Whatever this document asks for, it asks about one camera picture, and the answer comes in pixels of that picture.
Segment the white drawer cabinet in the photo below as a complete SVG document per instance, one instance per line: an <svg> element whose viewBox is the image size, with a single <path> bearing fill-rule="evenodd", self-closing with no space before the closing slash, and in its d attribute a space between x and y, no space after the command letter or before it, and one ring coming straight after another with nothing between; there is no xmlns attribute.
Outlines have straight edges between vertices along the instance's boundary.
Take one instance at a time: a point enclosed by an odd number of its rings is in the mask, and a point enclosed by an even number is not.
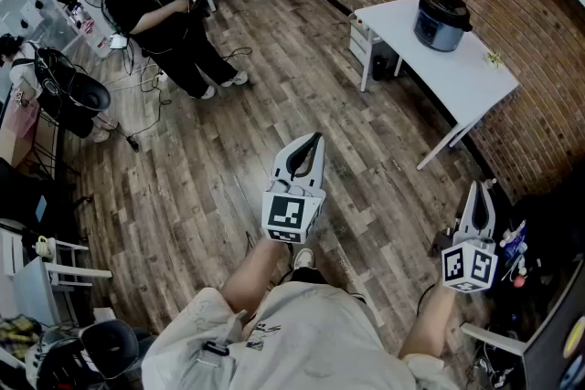
<svg viewBox="0 0 585 390"><path fill-rule="evenodd" d="M362 64L366 64L369 28L356 16L351 13L348 16L349 32L349 50Z"/></svg>

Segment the person's left forearm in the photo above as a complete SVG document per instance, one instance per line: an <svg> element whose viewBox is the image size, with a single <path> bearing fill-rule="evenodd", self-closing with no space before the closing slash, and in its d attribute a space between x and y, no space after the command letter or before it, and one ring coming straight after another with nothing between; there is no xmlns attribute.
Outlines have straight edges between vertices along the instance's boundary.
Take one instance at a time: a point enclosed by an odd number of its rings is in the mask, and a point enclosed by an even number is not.
<svg viewBox="0 0 585 390"><path fill-rule="evenodd" d="M220 294L236 314L247 324L259 308L278 261L284 256L285 244L262 238L239 267L219 289Z"/></svg>

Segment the person's white shoe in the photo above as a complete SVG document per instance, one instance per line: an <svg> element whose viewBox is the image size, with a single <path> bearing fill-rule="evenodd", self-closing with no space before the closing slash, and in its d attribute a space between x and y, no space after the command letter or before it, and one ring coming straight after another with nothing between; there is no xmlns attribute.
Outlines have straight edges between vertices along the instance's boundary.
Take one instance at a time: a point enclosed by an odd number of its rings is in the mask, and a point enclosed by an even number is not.
<svg viewBox="0 0 585 390"><path fill-rule="evenodd" d="M311 249L303 248L297 253L293 262L293 270L299 269L315 269L315 257Z"/></svg>

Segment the white table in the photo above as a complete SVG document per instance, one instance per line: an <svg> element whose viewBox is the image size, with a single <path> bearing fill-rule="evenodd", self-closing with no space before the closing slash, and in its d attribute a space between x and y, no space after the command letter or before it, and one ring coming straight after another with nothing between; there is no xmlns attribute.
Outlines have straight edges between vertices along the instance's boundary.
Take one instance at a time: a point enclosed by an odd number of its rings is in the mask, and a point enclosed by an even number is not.
<svg viewBox="0 0 585 390"><path fill-rule="evenodd" d="M463 35L453 52L439 52L424 46L415 36L414 22L418 0L396 0L355 11L367 28L366 59L360 90L367 81L375 38L380 38L407 63L430 88L456 120L452 129L417 165L422 169L445 146L453 147L472 127L518 87L518 81L501 65L487 62L487 46L472 32Z"/></svg>

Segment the black office chair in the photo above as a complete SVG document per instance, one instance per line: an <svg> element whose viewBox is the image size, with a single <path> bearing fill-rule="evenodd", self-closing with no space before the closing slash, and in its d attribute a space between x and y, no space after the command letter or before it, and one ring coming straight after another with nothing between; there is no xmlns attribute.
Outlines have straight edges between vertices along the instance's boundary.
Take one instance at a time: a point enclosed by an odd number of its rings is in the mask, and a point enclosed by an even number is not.
<svg viewBox="0 0 585 390"><path fill-rule="evenodd" d="M33 352L36 390L132 390L156 336L120 320L47 331Z"/></svg>
<svg viewBox="0 0 585 390"><path fill-rule="evenodd" d="M37 99L42 110L60 127L80 138L88 137L93 118L110 107L110 92L54 48L36 50L35 73L42 88Z"/></svg>

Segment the black pressure cooker pot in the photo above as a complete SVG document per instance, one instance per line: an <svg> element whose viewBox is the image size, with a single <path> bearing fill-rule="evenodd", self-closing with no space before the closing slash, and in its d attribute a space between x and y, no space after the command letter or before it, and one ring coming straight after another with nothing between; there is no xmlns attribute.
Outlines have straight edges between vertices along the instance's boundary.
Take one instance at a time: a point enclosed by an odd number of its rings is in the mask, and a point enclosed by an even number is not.
<svg viewBox="0 0 585 390"><path fill-rule="evenodd" d="M424 46L440 52L452 52L459 46L470 26L468 12L447 16L447 20L443 21L440 16L434 16L419 7L413 32Z"/></svg>

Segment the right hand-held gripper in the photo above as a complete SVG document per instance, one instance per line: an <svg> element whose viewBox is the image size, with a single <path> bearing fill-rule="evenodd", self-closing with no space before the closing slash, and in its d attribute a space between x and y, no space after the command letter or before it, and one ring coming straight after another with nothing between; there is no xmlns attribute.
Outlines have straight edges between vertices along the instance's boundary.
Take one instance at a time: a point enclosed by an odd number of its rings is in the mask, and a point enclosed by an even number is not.
<svg viewBox="0 0 585 390"><path fill-rule="evenodd" d="M473 181L463 207L459 230L452 236L452 246L441 253L442 283L453 290L488 290L494 281L498 262L493 240L495 207L486 184L481 185L481 195L484 207L481 230L478 231L474 221L479 184Z"/></svg>

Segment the person's right forearm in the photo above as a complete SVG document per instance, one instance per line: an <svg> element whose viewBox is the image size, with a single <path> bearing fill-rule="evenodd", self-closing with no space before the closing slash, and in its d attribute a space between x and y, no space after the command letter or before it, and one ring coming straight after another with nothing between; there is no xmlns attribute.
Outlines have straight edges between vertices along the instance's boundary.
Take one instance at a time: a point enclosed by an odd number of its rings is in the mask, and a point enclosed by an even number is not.
<svg viewBox="0 0 585 390"><path fill-rule="evenodd" d="M400 359L411 354L441 358L455 298L456 291L442 283L431 289L429 298L399 351Z"/></svg>

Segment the black desk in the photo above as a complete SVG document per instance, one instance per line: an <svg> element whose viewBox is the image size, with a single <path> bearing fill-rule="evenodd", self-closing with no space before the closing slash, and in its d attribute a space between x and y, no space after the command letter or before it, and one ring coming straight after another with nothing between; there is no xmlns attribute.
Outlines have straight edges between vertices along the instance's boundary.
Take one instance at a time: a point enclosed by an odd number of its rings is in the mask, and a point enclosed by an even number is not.
<svg viewBox="0 0 585 390"><path fill-rule="evenodd" d="M585 334L570 358L562 355L567 335L582 315L585 315L585 263L580 265L526 350L526 390L585 390Z"/></svg>

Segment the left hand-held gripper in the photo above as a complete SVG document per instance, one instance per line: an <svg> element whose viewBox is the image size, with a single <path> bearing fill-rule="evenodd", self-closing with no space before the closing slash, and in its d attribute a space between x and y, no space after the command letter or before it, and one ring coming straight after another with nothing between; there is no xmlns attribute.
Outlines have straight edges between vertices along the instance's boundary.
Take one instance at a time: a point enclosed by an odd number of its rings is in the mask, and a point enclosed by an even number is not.
<svg viewBox="0 0 585 390"><path fill-rule="evenodd" d="M280 150L263 193L261 227L268 239L304 244L322 212L324 137L306 134Z"/></svg>

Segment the white wooden rack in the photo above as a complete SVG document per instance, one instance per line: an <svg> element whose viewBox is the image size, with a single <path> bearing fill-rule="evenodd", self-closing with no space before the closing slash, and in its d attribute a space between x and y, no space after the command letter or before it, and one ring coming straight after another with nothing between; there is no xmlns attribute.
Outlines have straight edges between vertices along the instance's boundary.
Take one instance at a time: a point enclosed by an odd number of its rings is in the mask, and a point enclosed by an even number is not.
<svg viewBox="0 0 585 390"><path fill-rule="evenodd" d="M471 323L464 322L460 330L462 333L479 340L483 343L490 344L497 349L522 357L527 350L527 343L519 340L505 337L504 335L490 332L486 329L475 326Z"/></svg>

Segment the person's beige shirt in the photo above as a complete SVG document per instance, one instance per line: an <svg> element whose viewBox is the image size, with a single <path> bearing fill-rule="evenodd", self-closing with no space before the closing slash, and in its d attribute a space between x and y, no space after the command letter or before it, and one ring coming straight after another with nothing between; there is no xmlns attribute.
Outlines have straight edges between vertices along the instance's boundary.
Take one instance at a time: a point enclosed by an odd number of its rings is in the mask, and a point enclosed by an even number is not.
<svg viewBox="0 0 585 390"><path fill-rule="evenodd" d="M251 324L212 288L156 338L144 390L458 390L441 359L389 354L369 308L329 285L270 291Z"/></svg>

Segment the black pressure cooker lid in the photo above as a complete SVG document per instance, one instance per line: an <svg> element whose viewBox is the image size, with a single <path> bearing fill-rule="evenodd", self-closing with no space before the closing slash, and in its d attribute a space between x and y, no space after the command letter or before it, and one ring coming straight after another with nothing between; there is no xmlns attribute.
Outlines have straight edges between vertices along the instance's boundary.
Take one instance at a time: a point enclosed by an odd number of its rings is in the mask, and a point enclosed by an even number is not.
<svg viewBox="0 0 585 390"><path fill-rule="evenodd" d="M463 0L419 0L419 10L434 21L471 32L470 12Z"/></svg>

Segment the white shelf unit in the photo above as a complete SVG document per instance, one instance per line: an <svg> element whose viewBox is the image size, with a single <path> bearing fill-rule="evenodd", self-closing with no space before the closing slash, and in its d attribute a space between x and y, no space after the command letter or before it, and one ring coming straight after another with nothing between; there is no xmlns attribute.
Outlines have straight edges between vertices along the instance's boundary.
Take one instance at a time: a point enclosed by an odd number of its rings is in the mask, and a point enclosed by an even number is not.
<svg viewBox="0 0 585 390"><path fill-rule="evenodd" d="M19 313L47 325L66 320L59 311L55 294L62 293L70 306L69 294L76 288L89 288L92 279L110 279L107 269L90 269L77 265L76 255L88 247L59 241L53 237L36 237L49 252L49 258L36 256L26 261L24 228L16 222L0 218L0 236L5 274L12 280Z"/></svg>

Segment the black cart with bottles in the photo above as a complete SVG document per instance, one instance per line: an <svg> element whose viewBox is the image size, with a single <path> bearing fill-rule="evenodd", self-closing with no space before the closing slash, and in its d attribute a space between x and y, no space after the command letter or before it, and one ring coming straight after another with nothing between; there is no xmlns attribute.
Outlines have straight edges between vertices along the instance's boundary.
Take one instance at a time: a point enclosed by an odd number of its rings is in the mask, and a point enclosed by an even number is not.
<svg viewBox="0 0 585 390"><path fill-rule="evenodd" d="M536 195L527 195L517 202L508 212L507 226L500 238L499 253L504 259L500 281L510 283L516 290L523 289L529 279L535 281L542 275L546 264L541 238L541 202ZM525 285L519 289L513 285L518 274L526 277Z"/></svg>

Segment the yellow round plate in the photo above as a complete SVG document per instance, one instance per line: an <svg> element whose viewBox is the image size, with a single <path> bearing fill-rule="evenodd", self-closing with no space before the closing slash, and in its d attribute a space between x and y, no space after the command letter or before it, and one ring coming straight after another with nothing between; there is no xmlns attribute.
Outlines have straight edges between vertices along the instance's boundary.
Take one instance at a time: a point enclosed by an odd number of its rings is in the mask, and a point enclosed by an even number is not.
<svg viewBox="0 0 585 390"><path fill-rule="evenodd" d="M563 346L563 357L568 359L579 348L585 334L585 315L579 317L573 324Z"/></svg>

